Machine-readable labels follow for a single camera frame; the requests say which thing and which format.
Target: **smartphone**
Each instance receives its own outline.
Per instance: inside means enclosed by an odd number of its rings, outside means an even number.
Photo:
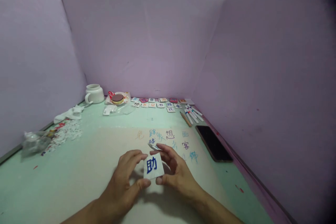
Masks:
[[[232,157],[209,126],[196,126],[196,130],[215,162],[233,162]]]

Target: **white mug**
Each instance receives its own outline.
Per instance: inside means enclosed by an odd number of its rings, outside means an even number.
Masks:
[[[98,84],[86,86],[85,102],[87,104],[97,104],[105,100],[103,89]]]

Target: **left hand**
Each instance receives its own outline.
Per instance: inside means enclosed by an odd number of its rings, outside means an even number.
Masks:
[[[124,216],[133,207],[141,190],[150,186],[148,179],[139,179],[130,186],[130,175],[135,166],[147,158],[141,150],[130,150],[119,158],[118,166],[105,191],[94,202],[100,223],[111,223]]]

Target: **table surface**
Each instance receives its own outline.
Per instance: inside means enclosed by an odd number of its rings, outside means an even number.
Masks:
[[[56,197],[53,192],[62,187],[66,177],[71,176],[69,164],[81,156],[81,151],[90,141],[94,141],[85,136],[98,128],[187,126],[179,109],[176,109],[176,113],[168,113],[166,109],[140,107],[129,115],[107,117],[102,116],[104,107],[104,103],[101,103],[84,109],[81,139],[67,141],[54,152],[47,152],[45,156],[35,155],[22,160],[19,151],[0,166],[0,223],[45,223],[45,216],[55,216],[57,219],[59,213],[50,208],[50,202]],[[199,137],[195,124],[192,130],[197,135],[236,215],[245,223],[273,223],[237,167],[233,163],[214,162]]]

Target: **lavender wall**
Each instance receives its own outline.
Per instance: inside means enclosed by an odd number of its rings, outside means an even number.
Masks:
[[[63,0],[89,83],[191,97],[224,0]]]
[[[299,223],[322,223],[334,196],[333,8],[226,0],[192,97]]]
[[[0,0],[0,157],[83,99],[61,0]]]

